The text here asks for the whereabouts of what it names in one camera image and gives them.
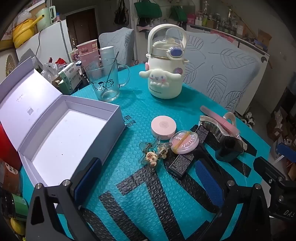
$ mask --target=glass mug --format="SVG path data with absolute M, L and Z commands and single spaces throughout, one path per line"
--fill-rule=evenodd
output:
M 114 58 L 108 58 L 101 61 L 93 61 L 85 69 L 98 100 L 112 101 L 116 99 L 119 95 L 119 88 L 125 86 L 130 79 L 130 68 L 126 65 L 119 65 L 114 60 Z M 128 77 L 122 84 L 118 81 L 118 68 L 128 70 Z

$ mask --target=open gift box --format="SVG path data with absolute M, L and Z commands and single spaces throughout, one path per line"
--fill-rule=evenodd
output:
M 103 164 L 125 128 L 118 105 L 62 95 L 31 59 L 1 83 L 0 121 L 34 186 L 59 185 L 93 157 Z

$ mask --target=glass mug handle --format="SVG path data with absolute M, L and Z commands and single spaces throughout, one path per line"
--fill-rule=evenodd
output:
M 125 68 L 128 70 L 128 77 L 127 77 L 126 81 L 123 84 L 119 84 L 119 87 L 123 87 L 129 82 L 129 79 L 131 76 L 131 69 L 127 65 L 118 65 L 118 68 Z

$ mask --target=star-shaped hair clip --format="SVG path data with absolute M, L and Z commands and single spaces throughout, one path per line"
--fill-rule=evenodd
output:
M 161 143 L 160 136 L 156 136 L 153 142 L 140 142 L 139 147 L 143 152 L 143 156 L 140 158 L 139 163 L 142 165 L 147 164 L 149 171 L 154 172 L 157 161 L 161 158 L 166 159 L 166 154 L 171 146 L 171 142 Z

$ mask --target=green bag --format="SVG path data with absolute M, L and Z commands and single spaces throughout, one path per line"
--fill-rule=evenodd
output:
M 161 18 L 163 16 L 160 6 L 149 0 L 139 0 L 134 3 L 139 18 Z
M 180 6 L 172 6 L 170 17 L 177 22 L 187 22 L 187 16 Z

